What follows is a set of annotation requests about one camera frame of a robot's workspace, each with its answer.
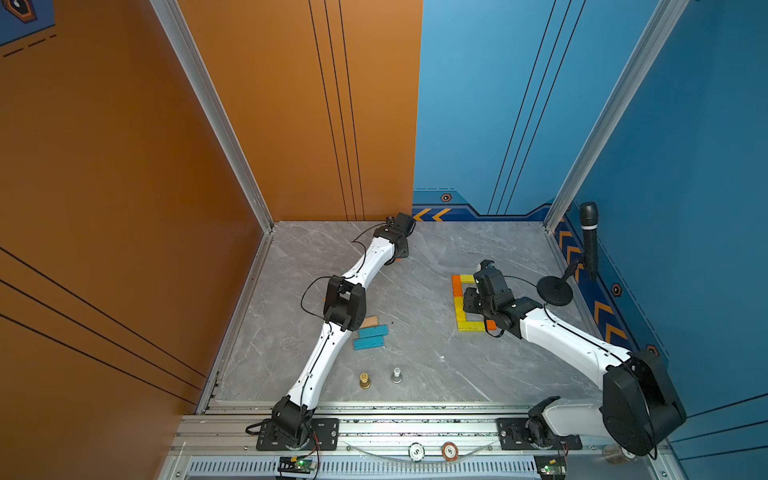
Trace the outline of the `tan wooden block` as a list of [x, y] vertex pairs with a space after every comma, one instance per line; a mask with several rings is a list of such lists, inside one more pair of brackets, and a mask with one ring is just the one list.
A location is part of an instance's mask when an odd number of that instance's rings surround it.
[[367, 318], [365, 318], [363, 320], [360, 328], [361, 329], [371, 328], [371, 327], [376, 327], [378, 325], [379, 325], [378, 317], [377, 316], [370, 316], [370, 317], [367, 317]]

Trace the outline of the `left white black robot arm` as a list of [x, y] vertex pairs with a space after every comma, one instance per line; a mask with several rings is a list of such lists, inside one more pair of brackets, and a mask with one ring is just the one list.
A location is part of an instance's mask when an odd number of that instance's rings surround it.
[[274, 436], [289, 448], [314, 439], [312, 416], [341, 348], [366, 318], [367, 289], [382, 267], [409, 256], [408, 237], [415, 225], [406, 213], [387, 218], [375, 226], [372, 240], [348, 271], [326, 278], [318, 340], [297, 380], [271, 410]]

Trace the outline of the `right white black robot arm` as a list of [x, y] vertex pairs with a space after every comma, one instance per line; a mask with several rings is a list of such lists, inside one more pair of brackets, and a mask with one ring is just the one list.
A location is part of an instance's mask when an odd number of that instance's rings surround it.
[[509, 333], [549, 351], [602, 393], [599, 402], [564, 402], [558, 396], [540, 401], [528, 412], [527, 442], [548, 449], [570, 436], [605, 437], [645, 456], [686, 422], [685, 407], [657, 354], [610, 344], [562, 321], [543, 302], [515, 296], [491, 260], [481, 261], [473, 278], [463, 294], [464, 310], [482, 316], [490, 335]]

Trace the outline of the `silver weight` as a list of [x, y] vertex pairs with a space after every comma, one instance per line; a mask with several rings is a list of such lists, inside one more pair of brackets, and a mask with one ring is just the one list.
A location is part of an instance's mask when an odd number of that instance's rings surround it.
[[402, 380], [403, 380], [402, 370], [399, 367], [395, 367], [391, 375], [391, 381], [395, 384], [399, 384], [402, 382]]

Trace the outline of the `brass weight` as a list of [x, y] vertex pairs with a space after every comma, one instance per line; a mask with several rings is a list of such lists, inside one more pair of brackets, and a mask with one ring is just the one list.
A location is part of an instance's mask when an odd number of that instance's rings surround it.
[[371, 379], [367, 372], [363, 372], [360, 374], [359, 386], [361, 389], [369, 389], [371, 387]]

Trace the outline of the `black microphone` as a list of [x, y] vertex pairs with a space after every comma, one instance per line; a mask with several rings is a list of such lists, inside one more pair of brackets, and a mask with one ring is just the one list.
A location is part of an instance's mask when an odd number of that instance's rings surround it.
[[579, 219], [583, 234], [582, 264], [591, 281], [598, 277], [598, 240], [597, 227], [599, 210], [596, 202], [585, 202], [580, 205]]

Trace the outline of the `copper round dial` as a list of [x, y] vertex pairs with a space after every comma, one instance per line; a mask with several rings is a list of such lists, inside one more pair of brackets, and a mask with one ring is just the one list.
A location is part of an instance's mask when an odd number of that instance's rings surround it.
[[459, 450], [455, 443], [445, 442], [441, 446], [441, 455], [446, 462], [454, 462], [459, 458]]

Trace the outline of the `white round dial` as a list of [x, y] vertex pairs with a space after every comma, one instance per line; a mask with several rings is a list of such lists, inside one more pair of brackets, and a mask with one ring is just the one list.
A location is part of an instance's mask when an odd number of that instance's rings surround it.
[[421, 462], [425, 457], [425, 449], [418, 442], [412, 443], [408, 447], [408, 456], [412, 462]]

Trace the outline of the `right green circuit board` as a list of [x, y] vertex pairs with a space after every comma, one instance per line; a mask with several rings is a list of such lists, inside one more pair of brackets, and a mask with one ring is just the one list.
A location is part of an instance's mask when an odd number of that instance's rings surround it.
[[566, 459], [562, 456], [535, 456], [535, 465], [542, 480], [565, 480], [567, 475]]

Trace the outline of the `green circuit board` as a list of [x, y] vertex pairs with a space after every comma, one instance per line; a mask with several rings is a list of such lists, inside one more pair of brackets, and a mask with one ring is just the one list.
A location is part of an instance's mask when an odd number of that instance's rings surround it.
[[567, 475], [566, 459], [562, 456], [535, 456], [535, 465], [542, 480], [565, 480]]
[[309, 457], [280, 457], [276, 467], [278, 479], [316, 479], [317, 462]]

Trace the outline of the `tape roll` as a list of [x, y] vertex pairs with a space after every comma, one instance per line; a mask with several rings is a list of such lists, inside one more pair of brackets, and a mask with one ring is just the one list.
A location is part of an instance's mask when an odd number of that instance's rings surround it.
[[635, 459], [635, 455], [618, 444], [607, 445], [602, 449], [603, 459], [612, 465], [626, 464]]

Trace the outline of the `left green circuit board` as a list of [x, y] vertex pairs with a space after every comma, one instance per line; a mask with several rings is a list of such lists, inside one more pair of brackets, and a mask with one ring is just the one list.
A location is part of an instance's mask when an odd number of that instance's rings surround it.
[[309, 457], [280, 457], [276, 467], [278, 479], [316, 479], [317, 462]]

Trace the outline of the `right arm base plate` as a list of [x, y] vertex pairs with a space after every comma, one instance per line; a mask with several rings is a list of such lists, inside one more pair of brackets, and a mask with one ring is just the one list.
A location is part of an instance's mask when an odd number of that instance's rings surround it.
[[558, 436], [539, 419], [499, 418], [496, 427], [503, 450], [583, 449], [579, 436]]

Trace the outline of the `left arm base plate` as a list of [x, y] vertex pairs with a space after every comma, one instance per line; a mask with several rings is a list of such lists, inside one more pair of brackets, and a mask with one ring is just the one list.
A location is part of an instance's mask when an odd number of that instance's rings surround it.
[[315, 440], [318, 440], [318, 448], [321, 451], [334, 451], [337, 448], [339, 438], [338, 418], [313, 418], [311, 420], [308, 437], [304, 441], [293, 441], [286, 434], [268, 421], [260, 429], [256, 449], [258, 451], [306, 451], [315, 448]]

